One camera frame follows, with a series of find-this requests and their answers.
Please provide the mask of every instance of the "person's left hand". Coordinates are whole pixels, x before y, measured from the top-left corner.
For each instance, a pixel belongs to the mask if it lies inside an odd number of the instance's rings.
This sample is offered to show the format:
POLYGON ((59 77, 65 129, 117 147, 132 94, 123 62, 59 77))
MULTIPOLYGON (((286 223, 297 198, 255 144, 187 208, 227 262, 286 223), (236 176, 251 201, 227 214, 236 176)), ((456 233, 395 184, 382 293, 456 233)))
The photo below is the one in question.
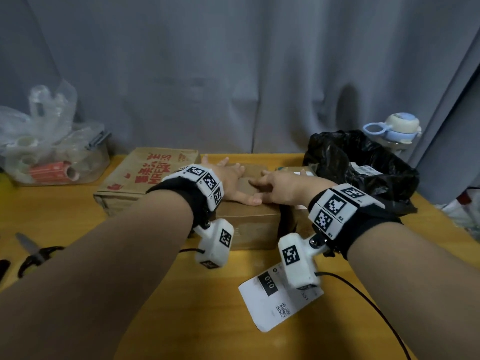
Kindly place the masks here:
POLYGON ((243 176, 245 167, 236 163, 232 166, 225 166, 229 161, 226 157, 219 163, 208 163, 208 156, 205 154, 201 159, 201 165, 213 169, 215 174, 223 183, 223 191, 225 192, 224 199, 229 201, 237 201, 244 205, 258 206, 262 204, 262 200, 256 195, 250 196, 246 193, 237 190, 237 181, 243 176))

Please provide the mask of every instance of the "small cardboard box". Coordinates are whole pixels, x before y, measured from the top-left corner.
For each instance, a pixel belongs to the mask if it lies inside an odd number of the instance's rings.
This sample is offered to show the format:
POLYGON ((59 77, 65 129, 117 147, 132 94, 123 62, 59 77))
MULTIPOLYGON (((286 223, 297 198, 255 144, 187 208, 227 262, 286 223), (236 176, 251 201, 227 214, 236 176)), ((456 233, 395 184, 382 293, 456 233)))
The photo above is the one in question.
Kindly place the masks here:
MULTIPOLYGON (((238 180, 237 189, 253 194, 258 190, 250 185, 249 178, 261 177, 264 165, 243 164, 245 173, 238 180)), ((237 202, 222 201, 216 209, 216 218, 225 218, 233 225, 235 234, 231 250, 274 249, 279 237, 280 209, 277 204, 246 206, 237 202)))
MULTIPOLYGON (((316 176, 315 172, 308 166, 283 166, 278 168, 278 170, 297 173, 300 173, 302 169, 305 169, 305 172, 307 172, 308 175, 316 176)), ((304 239, 314 235, 315 231, 312 228, 312 222, 308 218, 308 208, 305 206, 289 206, 289 208, 290 214, 293 217, 294 225, 296 226, 295 232, 304 239)))
POLYGON ((200 163, 197 150, 137 148, 100 184, 93 198, 109 216, 116 215, 164 176, 193 163, 200 163))

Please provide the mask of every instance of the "scissors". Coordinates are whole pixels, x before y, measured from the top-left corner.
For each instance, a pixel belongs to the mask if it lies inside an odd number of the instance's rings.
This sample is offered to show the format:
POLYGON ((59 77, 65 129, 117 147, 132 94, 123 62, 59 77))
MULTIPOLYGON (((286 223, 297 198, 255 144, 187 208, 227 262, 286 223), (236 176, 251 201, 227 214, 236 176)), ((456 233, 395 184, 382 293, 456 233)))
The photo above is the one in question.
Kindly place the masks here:
POLYGON ((24 248, 29 256, 21 264, 20 269, 18 270, 18 278, 23 278, 25 274, 32 272, 38 266, 45 263, 47 260, 53 258, 57 254, 58 250, 63 250, 63 246, 50 246, 48 248, 40 248, 32 239, 27 235, 24 235, 20 232, 15 234, 18 242, 21 247, 24 248))

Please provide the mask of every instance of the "yellow tabletop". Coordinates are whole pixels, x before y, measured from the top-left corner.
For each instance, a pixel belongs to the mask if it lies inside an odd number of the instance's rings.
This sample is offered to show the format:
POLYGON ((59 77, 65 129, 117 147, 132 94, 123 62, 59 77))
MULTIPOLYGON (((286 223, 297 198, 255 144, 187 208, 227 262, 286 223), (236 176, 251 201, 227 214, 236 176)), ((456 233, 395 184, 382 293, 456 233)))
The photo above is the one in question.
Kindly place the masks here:
MULTIPOLYGON (((231 162, 264 164, 272 170, 301 166, 303 159, 303 154, 229 156, 231 162)), ((209 157, 215 163, 225 155, 209 157)), ((15 232, 26 234, 42 247, 68 246, 105 220, 92 194, 122 158, 114 157, 105 174, 91 184, 2 192, 0 259, 10 260, 12 265, 0 290, 17 280, 16 272, 27 257, 15 240, 15 232)), ((418 213, 402 218, 406 226, 480 267, 477 242, 419 194, 412 201, 418 213)), ((185 247, 195 245, 195 239, 189 239, 185 247)), ((380 316, 335 278, 323 279, 323 296, 262 333, 255 327, 238 286, 280 262, 278 251, 233 251, 228 264, 216 270, 197 265, 193 255, 178 254, 123 336, 116 359, 404 359, 380 316)), ((317 265, 319 270, 337 273, 365 291, 341 257, 319 256, 317 265)))

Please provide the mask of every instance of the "paper label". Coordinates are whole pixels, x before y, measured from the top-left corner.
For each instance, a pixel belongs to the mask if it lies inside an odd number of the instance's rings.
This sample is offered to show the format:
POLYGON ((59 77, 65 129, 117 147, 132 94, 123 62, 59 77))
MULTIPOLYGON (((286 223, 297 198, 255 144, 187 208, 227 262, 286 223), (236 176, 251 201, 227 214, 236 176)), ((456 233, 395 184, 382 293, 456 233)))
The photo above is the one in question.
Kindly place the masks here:
POLYGON ((242 283, 238 290, 261 332, 270 331, 324 293, 318 286, 290 288, 281 262, 242 283))
MULTIPOLYGON (((314 176, 314 174, 312 172, 305 172, 305 173, 307 173, 308 176, 312 176, 312 177, 314 176)), ((305 207, 303 204, 298 204, 298 205, 295 206, 295 209, 296 210, 306 210, 307 207, 305 207)))
POLYGON ((358 166, 357 163, 355 163, 355 162, 350 162, 350 165, 352 166, 353 169, 355 169, 357 171, 357 173, 360 173, 360 174, 365 174, 365 175, 368 175, 368 176, 377 176, 377 175, 383 174, 383 173, 379 172, 378 170, 373 169, 369 165, 358 166))

